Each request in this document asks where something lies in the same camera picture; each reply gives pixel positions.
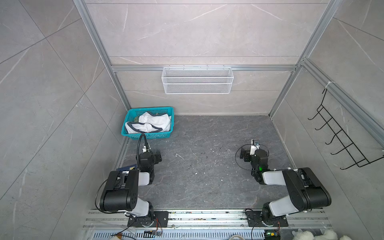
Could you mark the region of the white tank top navy trim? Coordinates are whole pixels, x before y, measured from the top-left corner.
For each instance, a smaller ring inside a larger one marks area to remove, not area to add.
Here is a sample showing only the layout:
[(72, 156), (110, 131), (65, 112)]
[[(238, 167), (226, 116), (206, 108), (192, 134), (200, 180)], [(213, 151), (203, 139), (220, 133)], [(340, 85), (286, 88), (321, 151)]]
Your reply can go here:
[(172, 117), (168, 114), (153, 115), (145, 112), (136, 122), (126, 122), (125, 130), (128, 134), (161, 133), (171, 130)]

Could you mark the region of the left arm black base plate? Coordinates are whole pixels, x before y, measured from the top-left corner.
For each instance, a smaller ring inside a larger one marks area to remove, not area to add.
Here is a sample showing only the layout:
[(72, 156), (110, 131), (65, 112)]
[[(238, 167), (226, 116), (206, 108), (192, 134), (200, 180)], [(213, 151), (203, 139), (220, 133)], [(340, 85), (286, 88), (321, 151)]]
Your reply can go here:
[(145, 217), (133, 217), (129, 215), (127, 226), (137, 228), (165, 228), (168, 226), (169, 214), (168, 211), (154, 211)]

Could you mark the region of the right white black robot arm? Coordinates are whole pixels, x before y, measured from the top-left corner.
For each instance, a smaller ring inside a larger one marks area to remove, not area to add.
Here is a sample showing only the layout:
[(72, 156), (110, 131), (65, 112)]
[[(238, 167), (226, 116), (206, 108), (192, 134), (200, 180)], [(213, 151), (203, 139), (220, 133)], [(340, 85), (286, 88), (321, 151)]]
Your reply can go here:
[(251, 164), (251, 175), (260, 185), (283, 186), (288, 195), (278, 200), (265, 203), (257, 217), (250, 217), (256, 224), (273, 227), (282, 222), (290, 214), (328, 207), (332, 198), (317, 176), (310, 168), (270, 170), (268, 168), (269, 151), (259, 145), (248, 144), (241, 146), (237, 152), (240, 159)]

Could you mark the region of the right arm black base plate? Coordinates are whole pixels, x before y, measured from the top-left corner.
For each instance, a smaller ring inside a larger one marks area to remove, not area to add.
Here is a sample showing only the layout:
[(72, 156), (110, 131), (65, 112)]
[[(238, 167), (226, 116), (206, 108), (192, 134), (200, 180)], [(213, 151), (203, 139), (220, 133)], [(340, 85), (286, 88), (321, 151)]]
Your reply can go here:
[(246, 219), (249, 227), (288, 227), (288, 221), (285, 216), (269, 217), (263, 211), (245, 210)]

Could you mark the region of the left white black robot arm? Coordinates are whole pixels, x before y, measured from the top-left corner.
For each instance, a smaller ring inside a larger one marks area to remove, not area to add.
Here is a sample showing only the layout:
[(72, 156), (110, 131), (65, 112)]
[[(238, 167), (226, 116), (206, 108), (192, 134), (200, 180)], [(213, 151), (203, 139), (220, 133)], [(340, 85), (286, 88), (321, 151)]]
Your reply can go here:
[(160, 151), (138, 155), (139, 164), (129, 171), (111, 171), (95, 196), (95, 207), (105, 214), (125, 213), (139, 221), (153, 222), (153, 205), (139, 198), (139, 187), (151, 185), (155, 178), (155, 165), (162, 161)]

